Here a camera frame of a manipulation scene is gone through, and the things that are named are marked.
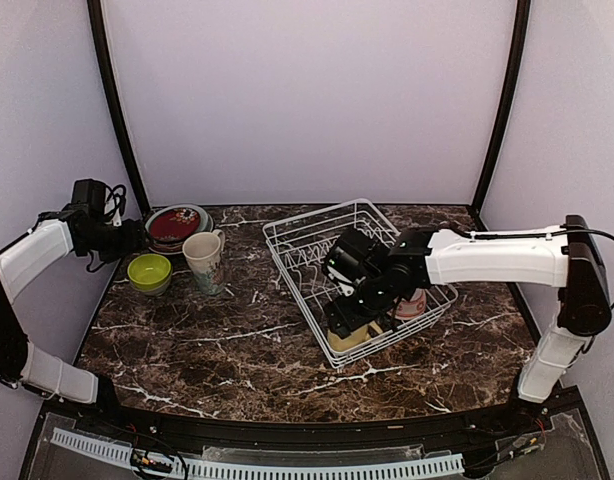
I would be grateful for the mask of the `yellow mug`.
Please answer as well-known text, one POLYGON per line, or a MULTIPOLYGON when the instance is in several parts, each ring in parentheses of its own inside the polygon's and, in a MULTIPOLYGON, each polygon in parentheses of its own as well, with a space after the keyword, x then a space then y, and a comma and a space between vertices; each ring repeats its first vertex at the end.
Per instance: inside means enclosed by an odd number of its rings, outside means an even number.
POLYGON ((371 322, 354 330, 346 337, 340 337, 331 330, 328 330, 327 341, 334 352, 345 352, 371 340, 372 333, 381 335, 384 331, 376 322, 371 322))

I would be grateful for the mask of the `lime green bowl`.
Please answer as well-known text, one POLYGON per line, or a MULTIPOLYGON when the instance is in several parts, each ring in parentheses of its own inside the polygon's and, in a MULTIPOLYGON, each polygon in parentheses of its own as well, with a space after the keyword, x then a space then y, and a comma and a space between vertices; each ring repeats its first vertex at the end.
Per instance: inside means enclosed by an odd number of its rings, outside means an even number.
POLYGON ((164 284, 172 273, 171 262, 159 254, 143 254, 134 258, 127 267, 130 283, 138 290, 154 290, 164 284))

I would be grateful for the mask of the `dark red floral bowl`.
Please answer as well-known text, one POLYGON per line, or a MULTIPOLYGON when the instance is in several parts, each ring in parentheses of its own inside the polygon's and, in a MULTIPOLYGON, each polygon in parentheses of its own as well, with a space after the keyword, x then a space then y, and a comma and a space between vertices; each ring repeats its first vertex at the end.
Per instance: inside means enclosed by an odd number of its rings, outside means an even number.
POLYGON ((193 234, 201 222, 200 214, 190 207, 176 207, 158 213, 147 227, 151 237, 160 242, 180 241, 193 234))

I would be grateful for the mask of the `light teal bowl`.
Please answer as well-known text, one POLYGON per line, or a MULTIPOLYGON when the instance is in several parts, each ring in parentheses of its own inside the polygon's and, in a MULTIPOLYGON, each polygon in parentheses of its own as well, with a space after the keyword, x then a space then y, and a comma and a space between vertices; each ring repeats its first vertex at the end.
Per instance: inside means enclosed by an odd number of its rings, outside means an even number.
POLYGON ((156 296, 162 295, 168 289, 170 283, 171 283, 171 279, 168 278, 165 282, 163 282, 159 286, 150 288, 150 289, 139 288, 134 283, 131 283, 130 286, 134 291, 138 292, 139 294, 149 296, 149 297, 156 297, 156 296))

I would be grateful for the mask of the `teal patterned mug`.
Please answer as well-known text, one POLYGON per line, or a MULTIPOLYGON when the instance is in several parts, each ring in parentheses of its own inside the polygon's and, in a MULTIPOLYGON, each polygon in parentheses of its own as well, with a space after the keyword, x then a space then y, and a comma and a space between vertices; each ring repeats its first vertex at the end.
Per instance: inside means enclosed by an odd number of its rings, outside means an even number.
POLYGON ((203 294, 214 296, 224 289, 224 247, 225 234, 220 229, 193 234, 183 243, 183 255, 203 294))

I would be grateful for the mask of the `light teal plate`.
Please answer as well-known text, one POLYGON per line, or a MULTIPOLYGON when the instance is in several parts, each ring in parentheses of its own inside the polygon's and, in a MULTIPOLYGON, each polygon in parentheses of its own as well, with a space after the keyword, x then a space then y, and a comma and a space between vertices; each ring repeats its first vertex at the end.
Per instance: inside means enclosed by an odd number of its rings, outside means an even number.
POLYGON ((209 216, 209 214, 208 214, 208 213, 207 213, 207 212, 206 212, 206 211, 205 211, 203 208, 201 208, 200 206, 194 205, 194 204, 176 204, 176 205, 172 205, 172 206, 168 206, 168 207, 162 208, 162 209, 158 210, 157 212, 155 212, 154 214, 152 214, 152 215, 151 215, 151 216, 148 218, 148 220, 147 220, 147 221, 146 221, 146 223, 145 223, 146 235, 147 235, 147 236, 151 236, 151 235, 148 233, 148 231, 147 231, 147 227, 150 225, 151 220, 152 220, 152 219, 153 219, 153 218, 154 218, 154 217, 155 217, 155 216, 156 216, 158 213, 162 213, 163 211, 166 211, 166 210, 169 210, 169 209, 173 209, 173 208, 176 208, 176 207, 190 207, 190 208, 192 208, 192 209, 196 210, 196 211, 197 211, 197 212, 200 214, 200 217, 201 217, 201 222, 200 222, 200 225, 199 225, 199 227, 197 228, 197 230, 196 230, 196 231, 195 231, 193 234, 195 234, 195 233, 200 233, 200 232, 204 231, 204 230, 205 230, 205 229, 208 227, 208 225, 209 225, 209 220, 210 220, 210 216, 209 216))

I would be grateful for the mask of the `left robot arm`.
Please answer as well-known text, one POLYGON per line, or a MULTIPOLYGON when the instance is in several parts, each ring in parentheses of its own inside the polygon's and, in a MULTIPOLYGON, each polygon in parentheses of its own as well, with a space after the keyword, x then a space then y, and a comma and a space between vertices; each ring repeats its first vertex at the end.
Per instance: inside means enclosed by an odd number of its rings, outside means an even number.
POLYGON ((142 223, 124 218, 126 188, 78 180, 68 203, 38 214, 33 225, 0 250, 0 382, 46 398, 90 406, 88 417, 107 436, 128 427, 111 379, 52 354, 50 334, 68 325, 93 298, 74 271, 82 259, 95 273, 143 244, 142 223))

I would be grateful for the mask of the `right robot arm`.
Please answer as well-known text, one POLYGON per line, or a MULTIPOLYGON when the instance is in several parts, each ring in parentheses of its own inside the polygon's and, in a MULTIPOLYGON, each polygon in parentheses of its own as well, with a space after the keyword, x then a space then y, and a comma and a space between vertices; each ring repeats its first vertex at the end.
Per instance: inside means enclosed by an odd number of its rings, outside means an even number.
POLYGON ((536 416, 586 344, 610 324, 606 268, 594 241, 599 231, 579 215, 542 229, 464 232, 412 228, 388 246, 355 228, 344 231, 322 265, 342 288, 324 308, 331 333, 344 339, 396 309, 417 290, 465 282, 530 283, 557 289, 559 310, 522 368, 516 396, 497 413, 508 434, 536 416))

